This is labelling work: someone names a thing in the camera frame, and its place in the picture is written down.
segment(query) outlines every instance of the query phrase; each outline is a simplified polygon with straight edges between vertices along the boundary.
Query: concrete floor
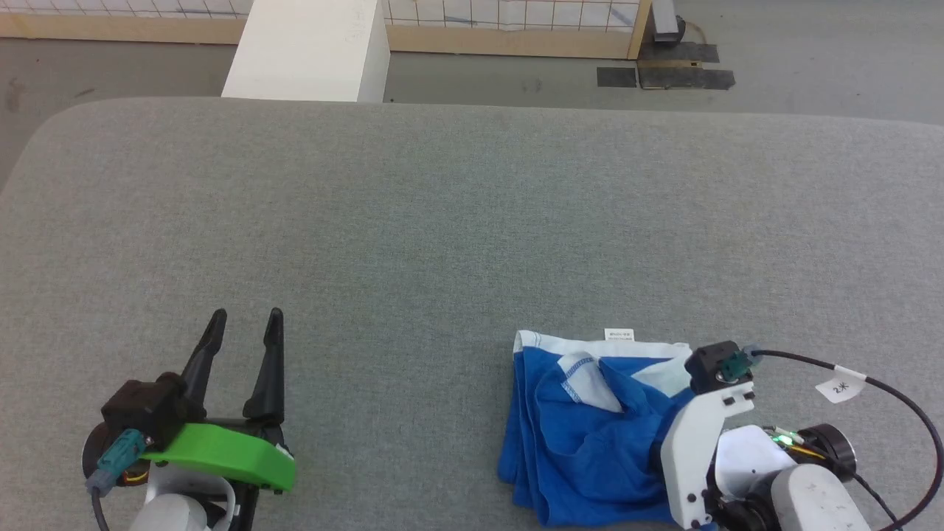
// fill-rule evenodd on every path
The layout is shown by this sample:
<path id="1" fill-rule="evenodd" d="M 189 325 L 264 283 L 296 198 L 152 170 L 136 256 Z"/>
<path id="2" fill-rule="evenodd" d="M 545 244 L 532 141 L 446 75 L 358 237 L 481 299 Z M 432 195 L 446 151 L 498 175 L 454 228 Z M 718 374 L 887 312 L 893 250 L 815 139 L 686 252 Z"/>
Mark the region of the concrete floor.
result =
<path id="1" fill-rule="evenodd" d="M 718 44 L 721 91 L 598 88 L 607 60 L 394 54 L 399 103 L 792 112 L 944 125 L 944 3 L 937 0 L 677 0 Z M 687 40 L 697 38 L 690 32 Z M 0 40 L 0 188 L 32 132 L 78 103 L 219 95 L 233 46 Z"/>

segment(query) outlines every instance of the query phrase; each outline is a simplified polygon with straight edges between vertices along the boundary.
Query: blue and white garment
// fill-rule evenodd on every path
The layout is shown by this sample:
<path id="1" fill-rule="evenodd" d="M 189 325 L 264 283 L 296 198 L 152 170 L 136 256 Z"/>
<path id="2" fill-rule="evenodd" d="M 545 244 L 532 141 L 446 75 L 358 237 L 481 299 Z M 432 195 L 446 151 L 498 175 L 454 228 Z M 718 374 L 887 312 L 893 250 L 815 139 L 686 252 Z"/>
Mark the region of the blue and white garment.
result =
<path id="1" fill-rule="evenodd" d="M 542 525 L 672 523 L 652 443 L 694 396 L 687 344 L 514 340 L 514 389 L 498 477 Z"/>

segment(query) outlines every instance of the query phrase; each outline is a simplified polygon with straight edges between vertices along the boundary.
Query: clothing label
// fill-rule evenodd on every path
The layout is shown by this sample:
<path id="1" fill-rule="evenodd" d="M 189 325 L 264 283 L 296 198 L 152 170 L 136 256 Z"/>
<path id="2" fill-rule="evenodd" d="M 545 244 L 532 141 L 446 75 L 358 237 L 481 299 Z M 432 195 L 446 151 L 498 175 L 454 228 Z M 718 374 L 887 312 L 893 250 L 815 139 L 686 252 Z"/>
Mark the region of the clothing label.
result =
<path id="1" fill-rule="evenodd" d="M 632 331 L 632 328 L 604 328 L 603 338 L 607 341 L 635 341 L 636 334 Z"/>
<path id="2" fill-rule="evenodd" d="M 866 387 L 866 375 L 841 365 L 835 366 L 833 379 L 817 385 L 817 391 L 832 403 L 841 403 L 853 398 Z"/>

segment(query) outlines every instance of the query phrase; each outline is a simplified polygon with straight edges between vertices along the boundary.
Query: gray tablecloth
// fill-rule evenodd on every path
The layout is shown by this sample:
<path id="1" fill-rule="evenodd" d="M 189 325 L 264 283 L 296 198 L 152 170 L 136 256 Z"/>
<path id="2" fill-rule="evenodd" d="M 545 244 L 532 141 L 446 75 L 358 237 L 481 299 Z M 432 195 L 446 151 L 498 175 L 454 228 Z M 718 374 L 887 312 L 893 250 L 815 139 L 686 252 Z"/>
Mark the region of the gray tablecloth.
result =
<path id="1" fill-rule="evenodd" d="M 134 99 L 50 120 L 0 195 L 0 528 L 93 529 L 78 457 L 125 379 L 229 311 L 238 416 L 285 312 L 296 489 L 260 530 L 529 529 L 496 477 L 514 332 L 759 341 L 941 420 L 944 128 L 739 114 Z M 927 435 L 771 360 L 737 423 L 831 421 L 903 513 Z M 858 487 L 876 524 L 886 522 Z M 141 489 L 106 499 L 126 528 Z M 944 519 L 935 504 L 909 531 Z M 638 524 L 631 529 L 662 529 Z"/>

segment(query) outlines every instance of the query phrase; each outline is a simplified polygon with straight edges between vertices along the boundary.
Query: blue cloth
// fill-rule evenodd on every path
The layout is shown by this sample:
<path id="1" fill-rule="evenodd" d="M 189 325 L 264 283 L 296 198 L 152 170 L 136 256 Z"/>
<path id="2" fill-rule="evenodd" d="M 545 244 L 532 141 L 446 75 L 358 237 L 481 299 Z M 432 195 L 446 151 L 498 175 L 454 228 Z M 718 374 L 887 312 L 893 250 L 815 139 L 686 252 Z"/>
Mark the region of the blue cloth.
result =
<path id="1" fill-rule="evenodd" d="M 546 526 L 672 523 L 649 449 L 693 398 L 691 390 L 668 397 L 633 379 L 665 359 L 599 358 L 598 370 L 622 406 L 608 411 L 575 396 L 561 357 L 537 347 L 514 354 L 512 406 L 498 461 L 498 477 L 514 485 L 513 502 L 533 509 Z"/>

